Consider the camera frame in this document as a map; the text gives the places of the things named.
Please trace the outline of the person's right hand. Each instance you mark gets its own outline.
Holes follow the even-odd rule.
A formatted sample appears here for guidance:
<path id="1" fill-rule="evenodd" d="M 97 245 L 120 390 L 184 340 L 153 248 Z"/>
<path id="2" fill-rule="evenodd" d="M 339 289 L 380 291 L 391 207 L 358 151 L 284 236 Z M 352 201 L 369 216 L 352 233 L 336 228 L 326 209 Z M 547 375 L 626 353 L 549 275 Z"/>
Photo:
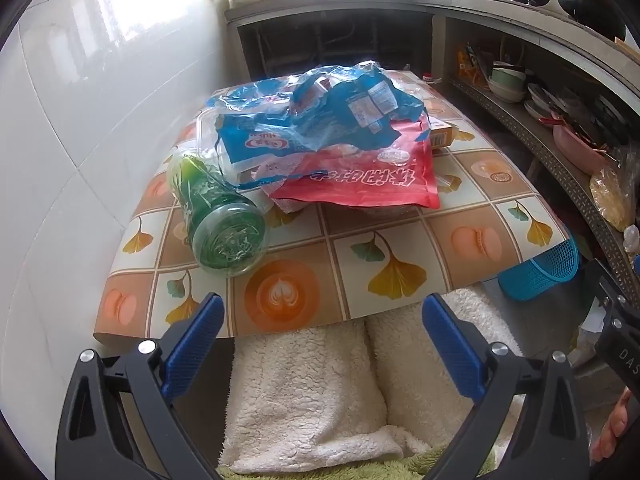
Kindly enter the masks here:
<path id="1" fill-rule="evenodd" d="M 631 391 L 625 388 L 608 420 L 602 427 L 600 437 L 593 443 L 591 448 L 591 459 L 599 463 L 605 458 L 610 458 L 616 448 L 617 440 L 624 434 L 628 424 L 628 402 L 631 398 Z"/>

